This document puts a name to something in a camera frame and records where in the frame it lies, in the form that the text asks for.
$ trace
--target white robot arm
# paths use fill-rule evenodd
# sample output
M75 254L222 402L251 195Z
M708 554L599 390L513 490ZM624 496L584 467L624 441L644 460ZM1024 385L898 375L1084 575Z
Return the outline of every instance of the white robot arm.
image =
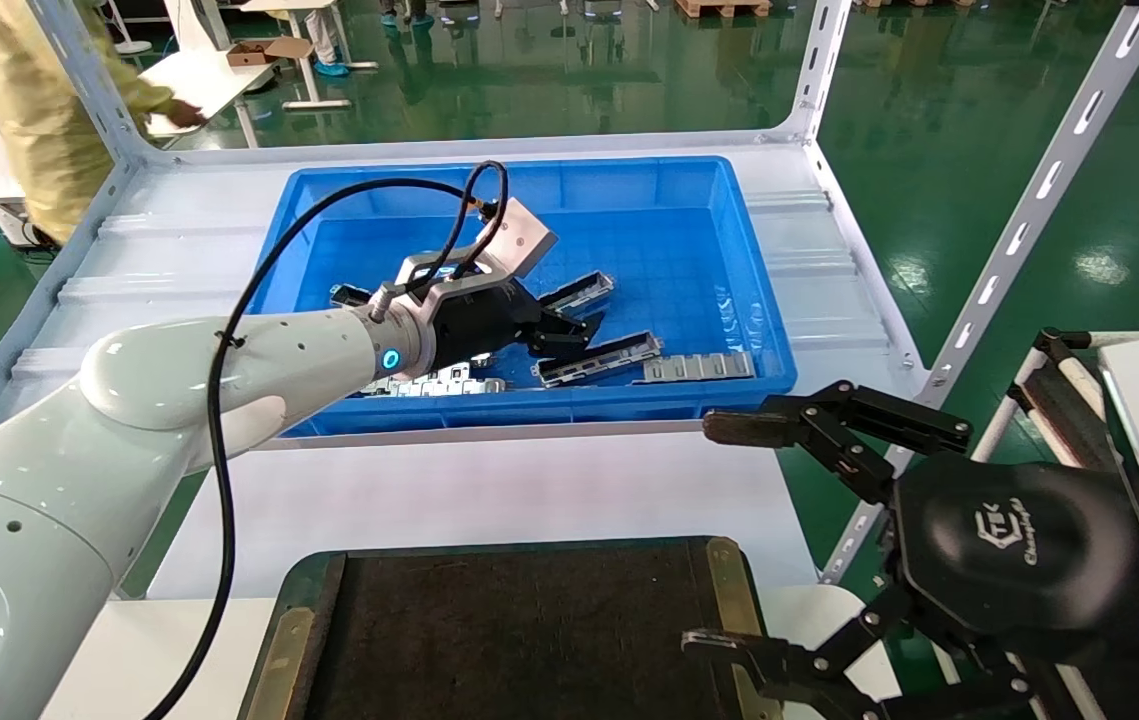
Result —
M538 301L515 278L556 238L515 199L501 227L464 277L404 292L440 264L419 255L371 304L245 318L222 373L229 455L387 375L417 377L511 342L538 352L538 322L566 319L530 314ZM226 322L113 333L65 386L0 425L0 720L40 715L177 482L212 461L205 382ZM592 328L574 327L585 346Z

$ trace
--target slotted metal post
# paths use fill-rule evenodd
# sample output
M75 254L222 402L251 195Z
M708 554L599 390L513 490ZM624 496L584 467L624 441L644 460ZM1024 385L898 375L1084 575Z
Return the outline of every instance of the slotted metal post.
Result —
M1026 263L1032 247L1035 247L1040 234L1057 208L1058 201L1062 201L1072 178L1076 175L1076 170L1084 163L1095 138L1104 124L1107 124L1107 117L1116 108L1137 67L1139 67L1139 5L1126 5L1118 14L1107 40L1103 41L1098 56L1093 58L1093 65L1081 82L1066 115L1063 115L1058 131L1054 132L1044 156L1036 165L1036 172L1031 177L1031 182L1022 193L1018 204L1014 206L1009 222L1003 226L995 248L991 251L977 284L973 286L970 296L947 336L943 350L939 352L939 360L935 361L925 387L915 398L916 402L928 407L941 407L947 400L956 378L970 360L973 349L977 346L982 333L986 332L991 318L1003 301L1005 293L1013 286L1013 278L1017 277ZM907 463L911 460L912 452L894 445L885 457L898 473L902 473L907 468ZM835 550L822 568L820 582L839 582L858 548L875 527L880 510L883 509L879 505L858 504Z

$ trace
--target white panel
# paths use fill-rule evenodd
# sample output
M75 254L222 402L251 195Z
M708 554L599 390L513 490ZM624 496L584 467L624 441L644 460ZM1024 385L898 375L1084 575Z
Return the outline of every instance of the white panel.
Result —
M231 480L233 597L325 550L700 534L741 545L761 587L816 581L775 452L700 433L259 451ZM220 537L205 482L148 597L212 597Z

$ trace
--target black mat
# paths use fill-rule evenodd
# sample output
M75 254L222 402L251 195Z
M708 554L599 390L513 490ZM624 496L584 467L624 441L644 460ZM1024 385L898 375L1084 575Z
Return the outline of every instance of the black mat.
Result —
M710 538L349 556L306 720L741 719Z

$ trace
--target blue bin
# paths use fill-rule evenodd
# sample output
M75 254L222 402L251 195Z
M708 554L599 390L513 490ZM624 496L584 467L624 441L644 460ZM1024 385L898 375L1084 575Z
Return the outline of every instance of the blue bin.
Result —
M787 332L734 169L721 158L581 159L513 163L510 193L559 242L525 286L542 295L600 270L615 279L596 342L653 332L665 355L749 351L757 377L630 384L634 366L593 384L542 388L524 346L500 352L495 368L508 392L467 396L353 396L290 429L292 437L435 429L468 425L670 420L700 418L712 407L751 409L796 384ZM375 178L417 177L458 187L469 165L301 170L284 197L263 256L298 214L330 193ZM480 197L497 196L486 174ZM415 252L440 249L458 201L443 193L386 188L337 202L312 220L277 261L252 313L290 313L330 305L330 287L372 291ZM481 231L464 228L460 245Z

